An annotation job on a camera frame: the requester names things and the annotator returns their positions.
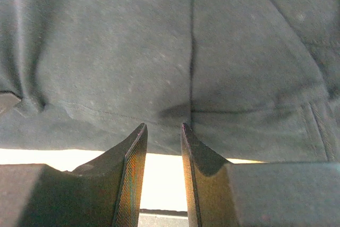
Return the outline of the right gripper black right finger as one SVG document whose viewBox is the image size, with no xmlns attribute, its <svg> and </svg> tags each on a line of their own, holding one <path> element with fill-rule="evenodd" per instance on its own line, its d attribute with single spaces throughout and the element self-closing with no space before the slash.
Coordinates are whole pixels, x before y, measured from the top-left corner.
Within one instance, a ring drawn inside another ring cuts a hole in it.
<svg viewBox="0 0 340 227">
<path fill-rule="evenodd" d="M 189 226 L 339 226 L 339 164 L 234 164 L 181 127 Z"/>
</svg>

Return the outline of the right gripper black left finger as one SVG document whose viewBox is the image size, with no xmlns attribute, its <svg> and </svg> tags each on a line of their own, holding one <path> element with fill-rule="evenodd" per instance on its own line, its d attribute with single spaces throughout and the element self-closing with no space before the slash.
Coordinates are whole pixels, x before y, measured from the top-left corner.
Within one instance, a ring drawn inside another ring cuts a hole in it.
<svg viewBox="0 0 340 227">
<path fill-rule="evenodd" d="M 137 226 L 147 126 L 73 171 L 1 166 L 1 226 Z"/>
</svg>

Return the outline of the black t shirt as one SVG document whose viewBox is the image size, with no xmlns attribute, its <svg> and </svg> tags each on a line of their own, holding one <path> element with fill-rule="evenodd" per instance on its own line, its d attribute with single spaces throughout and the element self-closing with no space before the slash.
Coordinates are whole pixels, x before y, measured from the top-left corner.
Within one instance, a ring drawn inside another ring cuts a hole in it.
<svg viewBox="0 0 340 227">
<path fill-rule="evenodd" d="M 1 0 L 1 147 L 180 125 L 226 158 L 339 161 L 339 0 Z"/>
</svg>

